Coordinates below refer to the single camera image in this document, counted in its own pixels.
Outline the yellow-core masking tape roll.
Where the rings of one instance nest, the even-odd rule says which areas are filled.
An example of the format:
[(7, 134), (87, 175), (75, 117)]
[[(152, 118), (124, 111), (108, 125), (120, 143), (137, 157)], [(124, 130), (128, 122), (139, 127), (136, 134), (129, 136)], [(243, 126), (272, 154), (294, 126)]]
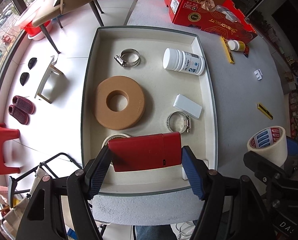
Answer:
[(114, 133), (106, 137), (106, 139), (102, 143), (102, 147), (106, 146), (111, 140), (113, 139), (120, 139), (120, 138), (131, 138), (131, 135), (126, 133)]

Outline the red rectangular box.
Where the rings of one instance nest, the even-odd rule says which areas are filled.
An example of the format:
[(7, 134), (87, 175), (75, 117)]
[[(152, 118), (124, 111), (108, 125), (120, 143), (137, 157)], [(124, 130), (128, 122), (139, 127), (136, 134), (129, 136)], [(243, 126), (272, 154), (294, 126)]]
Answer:
[(109, 141), (116, 172), (151, 170), (182, 163), (178, 132), (119, 138)]

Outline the white masking tape roll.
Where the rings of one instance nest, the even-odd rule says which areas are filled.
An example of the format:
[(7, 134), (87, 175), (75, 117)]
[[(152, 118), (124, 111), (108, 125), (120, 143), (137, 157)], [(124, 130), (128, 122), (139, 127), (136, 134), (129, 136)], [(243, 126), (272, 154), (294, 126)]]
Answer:
[(247, 149), (281, 167), (288, 156), (286, 131), (281, 126), (265, 128), (249, 139)]

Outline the white rectangular block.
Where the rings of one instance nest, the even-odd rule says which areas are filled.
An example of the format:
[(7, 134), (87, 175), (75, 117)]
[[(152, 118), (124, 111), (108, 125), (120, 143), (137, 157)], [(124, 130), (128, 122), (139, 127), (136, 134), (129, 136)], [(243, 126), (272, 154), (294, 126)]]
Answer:
[(202, 106), (190, 100), (182, 94), (178, 94), (174, 100), (173, 107), (191, 116), (192, 118), (199, 119), (202, 113)]

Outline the yellow utility knife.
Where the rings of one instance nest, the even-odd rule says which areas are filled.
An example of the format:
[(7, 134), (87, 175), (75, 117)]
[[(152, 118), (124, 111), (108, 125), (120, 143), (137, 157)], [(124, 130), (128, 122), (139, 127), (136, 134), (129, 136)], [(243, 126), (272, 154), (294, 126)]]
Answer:
[(266, 115), (270, 120), (273, 120), (273, 115), (261, 103), (257, 103), (257, 109)]

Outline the white power plug adapter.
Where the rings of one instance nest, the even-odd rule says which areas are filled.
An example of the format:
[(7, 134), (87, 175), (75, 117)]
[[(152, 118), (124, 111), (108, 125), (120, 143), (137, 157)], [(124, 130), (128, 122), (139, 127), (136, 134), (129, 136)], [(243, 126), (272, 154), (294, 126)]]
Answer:
[(257, 80), (259, 80), (259, 81), (263, 78), (263, 74), (260, 69), (256, 69), (254, 71), (254, 75), (256, 76)]

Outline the yellow label pill bottle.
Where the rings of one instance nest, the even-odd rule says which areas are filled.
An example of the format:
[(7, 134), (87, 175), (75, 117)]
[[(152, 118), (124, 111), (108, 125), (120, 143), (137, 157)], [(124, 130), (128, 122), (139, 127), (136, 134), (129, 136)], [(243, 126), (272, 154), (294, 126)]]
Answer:
[(246, 45), (242, 41), (238, 40), (228, 40), (228, 47), (232, 51), (245, 51)]

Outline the blue jeans leg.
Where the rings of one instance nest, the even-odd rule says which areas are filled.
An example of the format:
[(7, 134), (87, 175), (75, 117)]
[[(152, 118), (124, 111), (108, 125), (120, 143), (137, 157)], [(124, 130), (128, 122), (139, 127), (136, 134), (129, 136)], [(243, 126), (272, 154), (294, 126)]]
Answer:
[(170, 225), (155, 225), (155, 226), (135, 226), (136, 239), (144, 240), (177, 240)]

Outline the dark red slipper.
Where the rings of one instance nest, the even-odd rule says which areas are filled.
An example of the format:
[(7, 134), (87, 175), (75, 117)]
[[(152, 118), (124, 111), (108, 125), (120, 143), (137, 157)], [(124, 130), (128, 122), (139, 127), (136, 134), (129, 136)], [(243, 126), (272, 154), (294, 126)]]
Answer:
[(22, 125), (27, 125), (29, 123), (28, 114), (14, 105), (8, 106), (8, 113)]
[(12, 103), (15, 107), (17, 107), (18, 109), (22, 110), (27, 114), (35, 113), (35, 105), (28, 98), (16, 95), (12, 98)]

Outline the small white wooden stool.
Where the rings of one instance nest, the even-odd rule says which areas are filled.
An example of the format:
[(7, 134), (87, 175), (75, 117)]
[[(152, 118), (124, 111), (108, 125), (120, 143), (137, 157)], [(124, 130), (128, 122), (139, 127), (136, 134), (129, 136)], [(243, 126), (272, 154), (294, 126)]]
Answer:
[(47, 59), (47, 67), (45, 69), (45, 72), (41, 78), (41, 81), (34, 95), (34, 98), (38, 97), (39, 99), (42, 99), (48, 102), (49, 104), (52, 104), (52, 101), (42, 94), (48, 79), (51, 77), (52, 73), (59, 76), (64, 76), (64, 73), (55, 66), (57, 63), (57, 60), (58, 60), (58, 57), (56, 57), (55, 55), (50, 56)]

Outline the white blue-label pill bottle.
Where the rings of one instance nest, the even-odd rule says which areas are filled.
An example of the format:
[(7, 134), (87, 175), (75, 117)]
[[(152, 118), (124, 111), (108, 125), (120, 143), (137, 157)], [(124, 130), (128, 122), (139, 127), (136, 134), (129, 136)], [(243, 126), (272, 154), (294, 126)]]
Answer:
[(199, 76), (205, 70), (205, 59), (190, 52), (166, 48), (163, 56), (163, 68)]

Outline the black shoe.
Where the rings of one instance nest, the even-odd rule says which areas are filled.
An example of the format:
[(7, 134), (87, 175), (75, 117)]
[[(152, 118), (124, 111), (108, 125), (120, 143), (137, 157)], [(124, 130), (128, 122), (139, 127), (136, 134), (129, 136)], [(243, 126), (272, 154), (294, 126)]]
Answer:
[(32, 69), (35, 66), (36, 63), (37, 63), (37, 58), (36, 57), (32, 57), (29, 60), (29, 62), (28, 62), (28, 68), (29, 69)]
[(26, 82), (29, 80), (29, 73), (28, 72), (23, 72), (21, 75), (20, 75), (20, 84), (22, 86), (24, 86), (26, 84)]

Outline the yellow blade case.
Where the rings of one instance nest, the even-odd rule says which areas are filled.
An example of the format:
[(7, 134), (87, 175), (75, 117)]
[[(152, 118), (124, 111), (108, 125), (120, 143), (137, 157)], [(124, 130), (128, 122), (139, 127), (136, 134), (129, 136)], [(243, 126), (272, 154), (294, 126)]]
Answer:
[(234, 64), (234, 58), (233, 58), (233, 55), (231, 54), (231, 50), (229, 49), (229, 46), (227, 44), (227, 41), (224, 37), (220, 37), (220, 41), (221, 41), (221, 44), (224, 48), (224, 51), (225, 51), (225, 55), (227, 57), (227, 60), (230, 64)]

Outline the red lighter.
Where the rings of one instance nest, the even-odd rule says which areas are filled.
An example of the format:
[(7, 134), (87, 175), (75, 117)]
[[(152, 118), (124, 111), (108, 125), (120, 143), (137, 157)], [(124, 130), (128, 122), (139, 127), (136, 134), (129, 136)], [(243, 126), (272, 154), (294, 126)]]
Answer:
[(245, 55), (246, 58), (248, 58), (249, 52), (250, 52), (249, 46), (248, 45), (245, 45), (244, 55)]

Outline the beige chair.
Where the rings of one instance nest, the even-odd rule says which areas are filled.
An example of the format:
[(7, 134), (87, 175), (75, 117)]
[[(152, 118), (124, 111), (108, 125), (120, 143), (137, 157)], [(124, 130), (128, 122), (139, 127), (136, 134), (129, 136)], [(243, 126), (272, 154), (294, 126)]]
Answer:
[(57, 18), (60, 15), (65, 15), (68, 12), (84, 6), (85, 4), (90, 5), (96, 19), (98, 20), (99, 25), (103, 27), (104, 24), (100, 16), (103, 11), (101, 10), (101, 7), (97, 0), (44, 0), (32, 20), (32, 25), (41, 29), (42, 33), (48, 39), (55, 51), (59, 54), (60, 51), (58, 50), (50, 34), (46, 30), (44, 23)]

